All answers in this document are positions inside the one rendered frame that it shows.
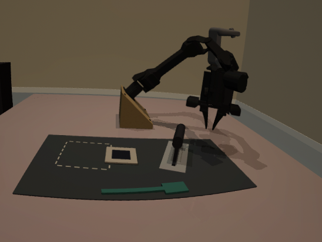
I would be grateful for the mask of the beige square tile with black center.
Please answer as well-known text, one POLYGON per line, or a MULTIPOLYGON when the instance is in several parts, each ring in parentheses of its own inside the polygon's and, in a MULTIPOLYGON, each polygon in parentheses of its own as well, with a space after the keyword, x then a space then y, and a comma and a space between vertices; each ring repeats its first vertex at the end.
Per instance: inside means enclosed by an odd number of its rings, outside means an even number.
POLYGON ((106 147, 105 163, 137 164, 136 148, 106 147))

